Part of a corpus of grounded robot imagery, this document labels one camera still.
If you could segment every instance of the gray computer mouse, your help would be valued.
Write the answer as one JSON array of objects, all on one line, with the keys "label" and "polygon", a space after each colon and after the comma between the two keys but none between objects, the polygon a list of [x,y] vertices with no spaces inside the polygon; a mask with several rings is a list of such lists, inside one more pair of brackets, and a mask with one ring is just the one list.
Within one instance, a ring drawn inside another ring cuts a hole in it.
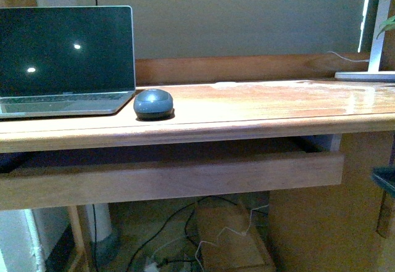
[{"label": "gray computer mouse", "polygon": [[140,120],[162,120],[173,115],[173,97],[160,89],[147,89],[139,93],[133,108]]}]

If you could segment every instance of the laptop keyboard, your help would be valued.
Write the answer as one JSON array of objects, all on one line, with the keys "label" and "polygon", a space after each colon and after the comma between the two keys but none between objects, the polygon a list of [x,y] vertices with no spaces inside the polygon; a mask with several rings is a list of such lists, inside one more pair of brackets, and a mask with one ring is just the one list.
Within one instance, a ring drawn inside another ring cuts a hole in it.
[{"label": "laptop keyboard", "polygon": [[103,101],[120,99],[124,94],[72,94],[37,97],[15,97],[0,99],[2,104],[26,104],[35,102],[59,102],[59,101]]}]

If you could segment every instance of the laptop screen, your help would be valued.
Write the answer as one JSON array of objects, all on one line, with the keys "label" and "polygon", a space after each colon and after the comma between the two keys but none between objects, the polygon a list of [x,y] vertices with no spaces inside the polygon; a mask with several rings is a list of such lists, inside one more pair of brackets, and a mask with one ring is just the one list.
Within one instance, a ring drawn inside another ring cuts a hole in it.
[{"label": "laptop screen", "polygon": [[0,96],[133,90],[131,7],[0,9]]}]

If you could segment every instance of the white cable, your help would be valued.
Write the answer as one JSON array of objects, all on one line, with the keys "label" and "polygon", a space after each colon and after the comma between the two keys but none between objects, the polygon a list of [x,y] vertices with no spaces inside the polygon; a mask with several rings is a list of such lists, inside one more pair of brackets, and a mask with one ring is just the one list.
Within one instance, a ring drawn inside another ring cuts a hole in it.
[{"label": "white cable", "polygon": [[36,260],[36,272],[45,272],[45,256],[44,256],[44,249],[40,243],[40,237],[37,230],[36,220],[31,209],[25,209],[25,217],[27,221],[27,226],[29,229],[31,243],[32,243],[32,252],[33,256]]},{"label": "white cable", "polygon": [[153,260],[157,252],[161,251],[162,249],[164,249],[165,247],[169,246],[170,244],[172,244],[172,243],[174,243],[174,242],[176,242],[176,241],[179,241],[179,240],[181,240],[181,239],[184,239],[184,238],[186,238],[186,237],[187,237],[187,236],[184,235],[184,236],[182,236],[182,237],[173,239],[172,241],[170,241],[170,242],[168,242],[168,243],[165,243],[164,245],[158,247],[158,248],[154,251],[154,253],[151,255],[150,259]]},{"label": "white cable", "polygon": [[199,261],[199,259],[198,259],[199,250],[200,250],[202,244],[203,244],[203,243],[207,243],[207,244],[210,244],[210,245],[213,245],[213,246],[218,246],[218,241],[219,241],[219,239],[220,239],[220,236],[222,235],[223,232],[225,232],[225,230],[229,230],[229,231],[231,231],[231,232],[233,232],[233,233],[235,233],[235,234],[237,234],[237,235],[240,235],[240,236],[246,236],[247,233],[248,233],[248,231],[250,230],[250,228],[251,228],[251,226],[252,226],[252,212],[253,212],[254,210],[258,210],[258,209],[265,208],[265,207],[269,207],[269,204],[251,209],[250,214],[249,214],[249,224],[248,224],[247,230],[242,231],[242,232],[237,232],[237,231],[235,231],[235,230],[233,230],[233,229],[231,229],[231,228],[229,228],[229,227],[224,227],[224,228],[218,233],[218,235],[217,235],[217,240],[215,241],[216,243],[213,243],[213,242],[210,242],[210,241],[201,241],[201,242],[199,243],[199,245],[198,245],[198,247],[197,247],[197,249],[196,249],[196,252],[195,252],[195,259],[196,259],[196,261],[199,263],[199,266],[200,266],[200,268],[202,269],[203,272],[205,272],[205,271],[204,271],[204,268],[203,268],[203,265],[202,265],[202,263],[201,263],[201,262]]},{"label": "white cable", "polygon": [[337,54],[336,52],[333,52],[333,51],[327,51],[326,53],[333,53],[334,55],[336,55],[336,56],[338,56],[338,57],[340,57],[340,58],[342,58],[342,59],[344,59],[344,60],[346,60],[346,61],[351,61],[351,62],[369,62],[369,59],[364,59],[364,60],[353,60],[353,59],[348,59],[348,58],[343,57],[342,55]]}]

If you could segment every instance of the desk surface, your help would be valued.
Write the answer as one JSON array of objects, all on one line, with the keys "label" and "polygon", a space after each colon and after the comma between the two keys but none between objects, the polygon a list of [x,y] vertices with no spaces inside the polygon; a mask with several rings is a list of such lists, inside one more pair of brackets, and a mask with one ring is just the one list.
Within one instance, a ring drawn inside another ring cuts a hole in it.
[{"label": "desk surface", "polygon": [[160,86],[175,117],[117,115],[0,122],[0,152],[134,146],[395,129],[395,84],[325,80]]}]

